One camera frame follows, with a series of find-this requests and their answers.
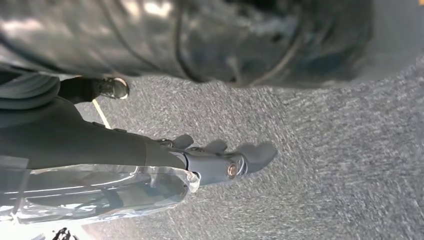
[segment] foot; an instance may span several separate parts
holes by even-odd
[[[122,78],[105,78],[96,82],[100,95],[111,99],[126,99],[130,94],[128,83]]]

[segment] clear plastic bag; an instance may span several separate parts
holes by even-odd
[[[14,209],[3,220],[86,224],[173,208],[198,187],[199,178],[179,168],[80,164],[31,170],[23,190],[0,194],[1,207]]]

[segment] robotic hand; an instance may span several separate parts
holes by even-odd
[[[205,147],[190,147],[194,141],[189,135],[181,135],[174,140],[160,139],[157,142],[183,161],[186,170],[196,173],[201,186],[260,171],[278,153],[269,142],[242,144],[231,152],[225,152],[228,146],[223,140],[212,141]]]

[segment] dark pants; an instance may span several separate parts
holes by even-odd
[[[91,102],[100,92],[96,87],[98,79],[87,77],[75,77],[60,82],[59,97],[70,101],[73,104]]]

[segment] gray fabric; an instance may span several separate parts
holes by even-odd
[[[60,87],[56,76],[23,73],[0,85],[0,109],[27,110],[43,106],[58,95]]]
[[[423,77],[419,62],[386,80],[327,90],[130,81],[127,100],[98,99],[112,128],[233,147],[272,140],[280,157],[176,209],[91,229],[108,240],[424,239]]]

